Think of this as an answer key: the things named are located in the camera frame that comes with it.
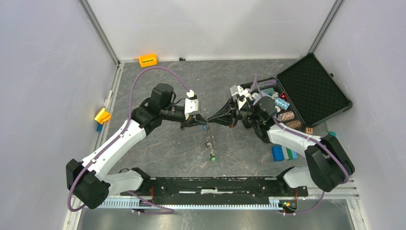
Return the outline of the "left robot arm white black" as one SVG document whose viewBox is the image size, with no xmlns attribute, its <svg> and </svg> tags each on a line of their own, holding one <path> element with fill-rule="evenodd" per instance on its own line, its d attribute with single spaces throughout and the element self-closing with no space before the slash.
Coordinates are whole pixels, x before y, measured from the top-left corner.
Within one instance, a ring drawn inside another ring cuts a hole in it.
<svg viewBox="0 0 406 230">
<path fill-rule="evenodd" d="M 95 209 L 108 196 L 126 191 L 145 195 L 150 181 L 137 171 L 108 174 L 110 169 L 135 144 L 146 138 L 162 121 L 179 122 L 181 129 L 204 125 L 206 120 L 199 114 L 200 104 L 194 91 L 186 93 L 184 105 L 176 105 L 174 89 L 165 83 L 157 84 L 151 96 L 137 108 L 130 110 L 123 125 L 97 150 L 84 159 L 71 159 L 66 164 L 68 209 L 72 212 L 84 207 Z"/>
</svg>

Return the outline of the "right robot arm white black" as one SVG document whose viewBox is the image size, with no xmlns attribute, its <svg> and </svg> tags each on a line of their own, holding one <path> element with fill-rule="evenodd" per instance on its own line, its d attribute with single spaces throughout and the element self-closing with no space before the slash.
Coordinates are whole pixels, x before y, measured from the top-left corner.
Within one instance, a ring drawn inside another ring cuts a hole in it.
<svg viewBox="0 0 406 230">
<path fill-rule="evenodd" d="M 305 167 L 290 168 L 280 174 L 277 191 L 290 195 L 301 186 L 315 185 L 324 192 L 331 192 L 340 184 L 349 181 L 355 167 L 333 135 L 314 136 L 292 129 L 276 120 L 277 109 L 270 97 L 261 98 L 250 107 L 238 107 L 238 101 L 229 99 L 214 115 L 209 123 L 216 123 L 230 128 L 238 121 L 250 123 L 257 136 L 266 143 L 286 147 L 306 159 Z"/>
</svg>

